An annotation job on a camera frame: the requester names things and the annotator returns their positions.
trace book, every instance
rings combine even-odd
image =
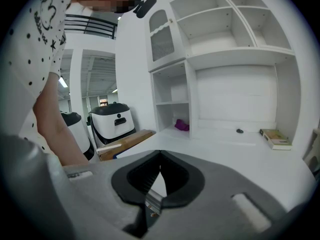
[[[292,148],[290,141],[278,130],[261,129],[260,134],[266,139],[272,150],[291,150]]]

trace black plastic part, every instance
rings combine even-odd
[[[86,152],[83,153],[84,156],[86,157],[86,159],[88,159],[88,160],[90,160],[91,158],[93,158],[94,155],[95,155],[95,149],[94,149],[94,146],[92,145],[90,139],[89,139],[89,142],[90,142],[90,147],[89,147],[89,149],[88,149]]]
[[[122,125],[127,121],[125,117],[114,120],[114,126]]]
[[[73,126],[81,120],[81,115],[76,112],[71,113],[61,113],[61,116],[66,124],[66,126]]]
[[[113,103],[107,106],[97,106],[90,111],[91,114],[96,114],[99,116],[109,116],[118,114],[121,112],[129,111],[130,108],[126,104],[122,103]]]
[[[133,11],[139,19],[142,19],[150,11],[150,9],[156,4],[157,0],[141,1],[137,8]]]
[[[146,194],[155,182],[160,163],[158,150],[118,169],[111,178],[111,185],[123,202],[143,207]]]
[[[204,189],[205,177],[193,165],[161,151],[161,175],[165,182],[167,196],[162,199],[161,208],[177,208],[190,204]]]
[[[199,169],[164,150],[156,150],[120,168],[113,174],[111,184],[123,202],[143,207],[159,172],[167,191],[162,209],[190,204],[205,186],[205,177]]]

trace black lid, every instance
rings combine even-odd
[[[78,123],[81,120],[81,115],[76,112],[71,113],[61,113],[63,120],[66,123],[66,126],[72,126]]]
[[[108,116],[108,115],[114,115],[121,112],[125,112],[128,110],[130,110],[130,108],[126,104],[113,103],[107,106],[97,106],[94,109],[92,109],[90,113],[96,114],[99,116]]]

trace purple toy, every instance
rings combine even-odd
[[[190,129],[189,124],[186,124],[184,121],[182,121],[181,119],[177,119],[176,123],[175,123],[175,128],[179,129],[180,131],[185,131],[188,132]]]

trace ceiling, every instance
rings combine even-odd
[[[72,55],[63,55],[61,60],[61,76],[68,85],[64,88],[58,83],[59,100],[69,99],[70,66]],[[83,55],[81,65],[82,97],[98,96],[112,93],[117,88],[116,64],[114,57]]]

